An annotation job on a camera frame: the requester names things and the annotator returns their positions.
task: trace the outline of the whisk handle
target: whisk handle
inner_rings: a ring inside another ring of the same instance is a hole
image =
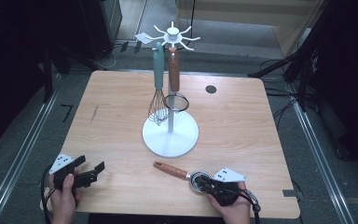
[[[155,87],[157,90],[162,89],[164,75],[164,51],[161,43],[157,42],[153,52],[153,69]]]

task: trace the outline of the ring holder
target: ring holder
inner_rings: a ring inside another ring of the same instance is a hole
[[[147,147],[160,157],[177,158],[185,155],[196,145],[199,138],[199,127],[193,117],[186,112],[189,106],[188,100],[183,94],[179,93],[179,57],[175,45],[181,44],[185,49],[193,50],[188,48],[182,40],[194,41],[200,38],[192,39],[182,36],[191,27],[179,32],[179,29],[173,26],[173,22],[167,32],[159,30],[157,26],[155,28],[163,33],[164,36],[149,36],[148,38],[152,40],[163,39],[164,42],[161,46],[166,43],[171,45],[169,55],[169,94],[163,100],[163,104],[169,109],[169,115],[166,120],[158,123],[158,125],[151,119],[153,114],[150,115],[143,127],[143,138]]]
[[[205,171],[196,171],[190,177],[190,185],[195,191],[198,191],[198,192],[205,191],[205,189],[202,186],[200,186],[197,181],[197,178],[201,177],[202,175],[205,175],[205,176],[208,176],[209,178],[211,178],[211,176],[208,173],[206,173]]]

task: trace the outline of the wooden spatula handle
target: wooden spatula handle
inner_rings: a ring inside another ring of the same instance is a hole
[[[179,55],[177,48],[170,48],[170,55],[168,56],[169,69],[168,74],[170,77],[171,91],[179,91],[180,89],[180,67]]]
[[[171,166],[169,164],[166,164],[164,162],[155,161],[153,163],[153,166],[158,168],[160,171],[163,171],[167,174],[174,175],[174,176],[182,178],[182,179],[187,179],[189,176],[188,172],[178,169],[178,168]]]

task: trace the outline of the cable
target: cable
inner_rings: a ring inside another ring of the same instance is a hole
[[[302,190],[301,190],[301,188],[300,188],[300,186],[297,184],[297,182],[293,179],[293,178],[290,178],[291,180],[292,180],[292,183],[294,184],[294,185],[296,185],[296,187],[297,187],[297,189],[298,189],[298,192],[300,192],[301,194],[303,194],[302,193]],[[301,216],[301,211],[300,211],[300,215],[298,216],[298,219],[299,219],[299,221],[300,221],[300,224],[303,224],[304,223],[304,221],[303,221],[303,219],[302,219],[302,216]]]
[[[310,106],[310,102],[313,102],[314,101],[314,98],[313,98],[313,94],[311,93],[305,93],[304,97],[301,98],[299,96],[298,93],[296,92],[290,92],[290,91],[283,91],[283,90],[278,90],[278,89],[273,89],[273,88],[265,88],[266,91],[277,91],[277,92],[282,92],[282,93],[271,93],[271,92],[267,92],[267,96],[289,96],[291,97],[292,99],[290,100],[290,102],[282,109],[280,110],[277,110],[274,114],[273,114],[273,118],[276,119],[278,118],[278,121],[277,121],[277,130],[279,129],[279,124],[281,122],[281,118],[282,118],[282,115],[284,113],[284,111],[286,111],[286,109],[290,108],[292,105],[294,105],[296,102],[298,102],[298,100],[302,100],[306,103],[308,103],[306,105],[306,107],[308,108],[311,108],[313,110],[315,110],[316,112],[318,111],[316,106],[315,107],[312,107]]]
[[[46,195],[46,197],[45,197],[46,203],[48,202],[48,199],[51,197],[51,195],[54,193],[55,190],[56,190],[56,188],[51,189],[50,192],[48,193],[48,195]]]
[[[255,223],[256,224],[260,223],[260,216],[258,215],[258,213],[261,210],[260,205],[258,204],[257,200],[255,200],[255,203],[253,202],[252,197],[248,194],[248,192],[245,189],[240,189],[240,192],[244,193],[244,195],[231,189],[222,189],[222,190],[224,190],[225,192],[237,194],[238,196],[241,196],[242,198],[246,199],[251,204],[252,210],[255,213]]]
[[[262,69],[261,69],[261,66],[262,66],[263,64],[268,63],[268,62],[275,62],[275,61],[280,61],[280,59],[269,59],[269,60],[266,60],[266,61],[262,62],[262,63],[259,65],[260,71],[262,70]]]
[[[46,224],[51,224],[50,216],[48,215],[48,203],[45,197],[45,179],[46,174],[48,173],[48,170],[51,169],[51,165],[46,167],[46,170],[43,172],[42,179],[40,180],[40,197],[42,199],[42,206],[43,206],[43,212],[45,214],[45,222]]]
[[[118,49],[120,46],[117,46],[117,47],[115,47],[115,48],[113,48],[112,49],[112,56],[113,56],[113,64],[111,64],[111,65],[103,65],[103,64],[100,64],[100,63],[98,63],[97,61],[94,61],[96,64],[98,64],[98,65],[100,65],[102,68],[105,68],[105,69],[108,69],[108,68],[111,68],[111,67],[113,67],[113,66],[115,66],[115,64],[116,64],[116,56],[115,56],[115,49]]]
[[[190,29],[190,38],[193,38],[193,21],[194,21],[194,11],[196,9],[196,0],[193,0],[193,8],[191,10],[191,21],[190,21],[190,26],[191,26],[191,29]],[[193,43],[193,47],[194,47],[194,42],[193,41],[187,41],[187,44],[186,46],[188,46],[190,44],[190,42]]]

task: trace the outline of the black cable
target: black cable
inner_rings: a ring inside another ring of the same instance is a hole
[[[128,49],[136,49],[136,47],[131,46],[131,47],[128,47]],[[152,49],[152,48],[148,48],[148,47],[140,47],[139,49]]]
[[[225,192],[237,194],[238,196],[241,196],[242,198],[246,199],[251,204],[252,209],[255,213],[255,223],[256,224],[260,223],[260,216],[258,215],[258,212],[260,211],[260,205],[258,205],[257,201],[256,201],[256,203],[254,203],[252,198],[249,196],[249,194],[244,189],[241,189],[241,192],[243,192],[244,194],[241,194],[241,193],[231,190],[231,189],[222,189],[222,190],[224,190]]]
[[[54,193],[55,190],[56,190],[56,188],[51,189],[50,192],[48,193],[48,195],[46,195],[46,197],[45,197],[46,203],[48,202],[48,199],[50,199],[51,195]]]
[[[191,21],[190,21],[190,26],[191,26],[191,29],[190,29],[190,38],[193,38],[193,21],[194,21],[194,11],[196,9],[196,0],[193,0],[193,8],[191,10]]]
[[[45,197],[45,179],[48,171],[51,169],[51,165],[46,167],[46,170],[43,172],[42,179],[40,180],[40,197],[42,200],[43,212],[45,214],[45,222],[46,224],[51,224],[50,216],[48,215],[48,203]]]
[[[302,190],[301,190],[301,187],[297,184],[297,182],[293,179],[293,178],[290,178],[292,180],[292,183],[294,185],[296,185],[297,189],[298,189],[298,192],[300,192],[302,194]],[[301,216],[301,211],[300,211],[300,215],[298,216],[298,220],[300,221],[300,224],[303,224],[304,221],[302,219],[302,216]]]
[[[299,94],[296,93],[296,92],[283,91],[283,90],[278,90],[278,89],[274,89],[274,88],[265,88],[265,90],[266,91],[280,91],[280,92],[283,92],[283,94],[267,92],[267,96],[291,96],[291,97],[299,98]],[[313,100],[313,94],[305,93],[305,97],[304,97],[303,100]]]
[[[268,63],[268,62],[275,62],[275,61],[280,61],[280,59],[269,59],[269,60],[266,60],[266,61],[262,62],[262,63],[259,65],[260,70],[262,70],[262,69],[261,69],[261,66],[262,66],[263,64]]]
[[[273,115],[274,119],[276,119],[279,116],[278,121],[277,121],[277,130],[279,130],[279,124],[281,122],[281,118],[282,118],[284,111],[286,111],[286,109],[288,109],[292,105],[294,105],[295,102],[297,102],[297,98],[293,98],[284,108],[282,108],[274,113],[274,115]]]

